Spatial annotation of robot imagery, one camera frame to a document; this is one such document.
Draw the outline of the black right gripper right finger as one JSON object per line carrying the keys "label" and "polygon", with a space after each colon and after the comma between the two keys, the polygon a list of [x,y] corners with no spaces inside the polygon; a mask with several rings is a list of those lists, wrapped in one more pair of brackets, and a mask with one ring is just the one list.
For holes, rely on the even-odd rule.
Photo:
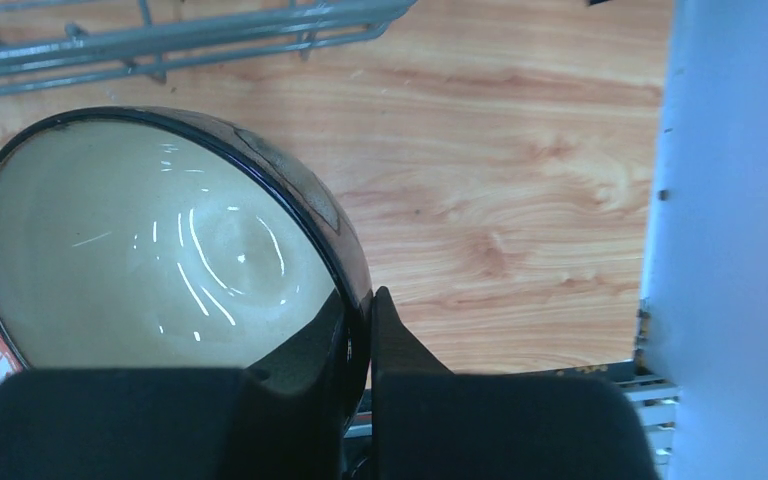
{"label": "black right gripper right finger", "polygon": [[654,479],[644,428],[614,384],[583,375],[457,374],[372,303],[377,479]]}

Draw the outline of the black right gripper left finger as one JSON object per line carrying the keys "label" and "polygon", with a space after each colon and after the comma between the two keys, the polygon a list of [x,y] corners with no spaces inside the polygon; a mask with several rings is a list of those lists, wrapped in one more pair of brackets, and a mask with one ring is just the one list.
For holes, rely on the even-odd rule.
{"label": "black right gripper left finger", "polygon": [[0,385],[0,479],[335,479],[344,309],[248,369],[35,369]]}

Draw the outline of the black bowl beige inside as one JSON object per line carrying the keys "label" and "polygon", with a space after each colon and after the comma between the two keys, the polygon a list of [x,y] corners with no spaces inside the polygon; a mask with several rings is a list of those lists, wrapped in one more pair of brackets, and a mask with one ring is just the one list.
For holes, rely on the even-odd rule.
{"label": "black bowl beige inside", "polygon": [[83,108],[0,150],[0,333],[26,368],[246,369],[348,425],[372,296],[331,191],[232,122]]}

